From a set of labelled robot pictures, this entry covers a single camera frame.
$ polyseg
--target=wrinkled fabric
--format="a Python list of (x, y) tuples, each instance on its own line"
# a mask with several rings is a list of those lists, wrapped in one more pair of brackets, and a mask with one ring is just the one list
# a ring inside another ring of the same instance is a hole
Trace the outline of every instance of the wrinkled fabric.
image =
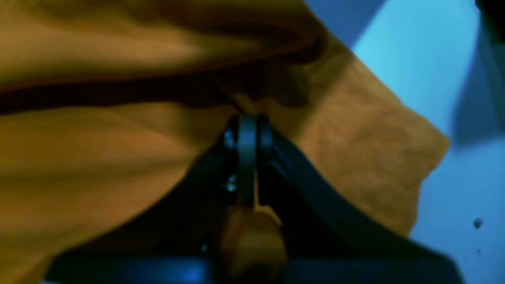
[(0, 0), (0, 90), (7, 284), (169, 194), (237, 106), (403, 236), (449, 145), (298, 0)]

